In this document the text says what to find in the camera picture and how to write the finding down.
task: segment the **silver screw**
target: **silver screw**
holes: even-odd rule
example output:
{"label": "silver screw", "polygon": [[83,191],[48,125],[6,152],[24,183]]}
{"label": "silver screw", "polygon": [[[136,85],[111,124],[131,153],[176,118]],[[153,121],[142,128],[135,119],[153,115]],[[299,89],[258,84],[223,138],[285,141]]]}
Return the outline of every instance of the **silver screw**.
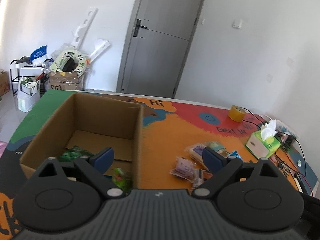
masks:
{"label": "silver screw", "polygon": [[194,193],[199,196],[199,197],[206,197],[210,194],[210,190],[208,190],[207,188],[197,188]]}
{"label": "silver screw", "polygon": [[119,197],[123,194],[123,191],[119,188],[111,188],[111,189],[108,189],[107,194],[110,197]]}

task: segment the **door frame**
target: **door frame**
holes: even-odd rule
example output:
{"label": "door frame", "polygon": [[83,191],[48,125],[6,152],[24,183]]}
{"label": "door frame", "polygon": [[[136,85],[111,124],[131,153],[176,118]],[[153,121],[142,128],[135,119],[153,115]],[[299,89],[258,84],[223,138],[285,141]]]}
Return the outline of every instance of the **door frame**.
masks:
{"label": "door frame", "polygon": [[[117,93],[126,93],[126,91],[122,91],[123,85],[124,85],[123,83],[124,83],[124,77],[125,77],[125,70],[126,70],[126,64],[127,64],[127,60],[128,60],[128,56],[129,56],[129,49],[130,49],[130,45],[131,45],[131,41],[132,41],[133,32],[135,30],[135,23],[136,23],[136,19],[138,17],[138,11],[140,9],[141,1],[142,0],[135,0],[134,5],[133,5],[133,9],[132,9],[132,13],[130,16],[128,30],[127,30],[127,34],[125,37],[124,48],[123,48],[121,62],[120,62],[119,75],[118,75],[118,81],[117,81],[117,87],[116,87]],[[182,62],[181,68],[180,68],[180,72],[179,72],[179,75],[177,78],[177,82],[176,82],[176,85],[175,85],[175,88],[174,88],[174,91],[172,93],[171,98],[174,98],[174,96],[177,92],[177,88],[178,88],[178,85],[179,85],[179,82],[180,82],[180,79],[182,76],[183,68],[185,66],[185,63],[186,63],[186,60],[187,60],[187,57],[189,54],[189,50],[190,50],[190,46],[191,46],[191,43],[193,40],[193,36],[195,34],[196,27],[199,22],[199,16],[202,11],[203,3],[204,3],[204,0],[201,0],[200,7],[199,7],[199,10],[198,10],[198,13],[196,16],[196,22],[195,22],[194,27],[192,29],[191,38],[189,40],[188,47],[187,47],[187,50],[186,50],[186,53],[185,53],[185,56],[184,56],[184,59],[183,59],[183,62]]]}

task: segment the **white bracket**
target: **white bracket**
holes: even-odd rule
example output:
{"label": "white bracket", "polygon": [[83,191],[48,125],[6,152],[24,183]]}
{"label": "white bracket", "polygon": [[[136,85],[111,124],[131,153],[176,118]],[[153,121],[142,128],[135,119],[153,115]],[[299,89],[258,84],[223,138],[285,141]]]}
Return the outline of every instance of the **white bracket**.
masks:
{"label": "white bracket", "polygon": [[96,39],[94,41],[95,50],[90,54],[90,64],[100,55],[102,54],[109,46],[109,41],[105,41],[102,39]]}
{"label": "white bracket", "polygon": [[87,31],[94,19],[94,17],[96,16],[98,11],[98,8],[96,7],[90,7],[86,14],[85,14],[85,18],[83,20],[83,22],[78,26],[76,33],[75,33],[75,37],[73,39],[73,41],[71,42],[71,46],[73,46],[76,50],[79,50],[81,47],[81,44],[85,38],[85,35],[87,34]]}

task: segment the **yellow tape roll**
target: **yellow tape roll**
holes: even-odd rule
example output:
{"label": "yellow tape roll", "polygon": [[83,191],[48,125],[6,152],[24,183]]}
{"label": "yellow tape roll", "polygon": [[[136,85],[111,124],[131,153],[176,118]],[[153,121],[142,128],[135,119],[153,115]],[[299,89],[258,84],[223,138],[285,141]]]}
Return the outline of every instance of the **yellow tape roll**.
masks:
{"label": "yellow tape roll", "polygon": [[232,106],[229,112],[229,117],[236,122],[242,122],[245,116],[245,111],[239,106]]}

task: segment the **gray ribbed surface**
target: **gray ribbed surface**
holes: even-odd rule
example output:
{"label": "gray ribbed surface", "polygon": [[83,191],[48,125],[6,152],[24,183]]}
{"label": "gray ribbed surface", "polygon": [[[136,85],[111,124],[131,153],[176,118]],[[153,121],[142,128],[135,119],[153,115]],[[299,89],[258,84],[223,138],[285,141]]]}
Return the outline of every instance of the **gray ribbed surface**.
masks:
{"label": "gray ribbed surface", "polygon": [[225,222],[207,200],[196,200],[186,190],[133,190],[111,200],[100,214],[80,229],[57,235],[27,230],[15,240],[299,240],[295,231],[262,235],[245,232]]}

